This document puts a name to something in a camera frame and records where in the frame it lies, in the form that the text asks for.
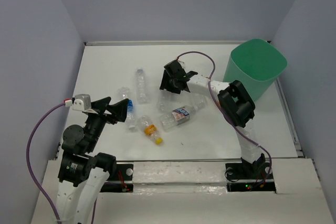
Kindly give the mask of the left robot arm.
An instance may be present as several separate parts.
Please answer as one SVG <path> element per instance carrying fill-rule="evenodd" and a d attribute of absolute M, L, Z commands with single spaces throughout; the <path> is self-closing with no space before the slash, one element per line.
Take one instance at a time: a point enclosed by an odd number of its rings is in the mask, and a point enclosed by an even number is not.
<path fill-rule="evenodd" d="M 104 183 L 115 176 L 116 157 L 106 153 L 91 156 L 106 124 L 125 122 L 129 99 L 115 104 L 106 97 L 91 101 L 79 94 L 64 105 L 87 115 L 83 126 L 70 125 L 62 134 L 63 150 L 58 173 L 57 223 L 85 223 Z"/>

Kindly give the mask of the clear ribbed bottle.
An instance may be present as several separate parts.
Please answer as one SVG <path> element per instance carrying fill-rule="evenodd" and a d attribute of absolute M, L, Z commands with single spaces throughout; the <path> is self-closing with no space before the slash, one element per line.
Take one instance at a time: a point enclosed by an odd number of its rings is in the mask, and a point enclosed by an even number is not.
<path fill-rule="evenodd" d="M 142 68 L 137 68 L 135 72 L 136 96 L 140 104 L 149 103 L 146 75 Z"/>

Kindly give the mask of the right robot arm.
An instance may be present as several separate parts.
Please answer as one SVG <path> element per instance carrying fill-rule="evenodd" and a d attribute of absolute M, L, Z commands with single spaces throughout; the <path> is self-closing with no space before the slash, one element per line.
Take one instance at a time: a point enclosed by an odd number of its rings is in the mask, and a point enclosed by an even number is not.
<path fill-rule="evenodd" d="M 255 104 L 240 81 L 212 81 L 195 71 L 186 72 L 178 60 L 173 60 L 164 66 L 160 89 L 175 94 L 186 91 L 212 98 L 236 131 L 241 150 L 239 172 L 248 178 L 255 178 L 263 171 L 265 155 L 245 129 L 255 116 Z"/>

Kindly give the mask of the clear bottle white cap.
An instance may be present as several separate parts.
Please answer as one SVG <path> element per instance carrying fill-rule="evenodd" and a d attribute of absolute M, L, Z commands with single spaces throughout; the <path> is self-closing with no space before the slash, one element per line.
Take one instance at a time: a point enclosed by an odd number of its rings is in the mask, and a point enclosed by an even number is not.
<path fill-rule="evenodd" d="M 157 99 L 157 109 L 159 112 L 168 112 L 171 110 L 173 93 L 166 90 L 160 90 Z"/>

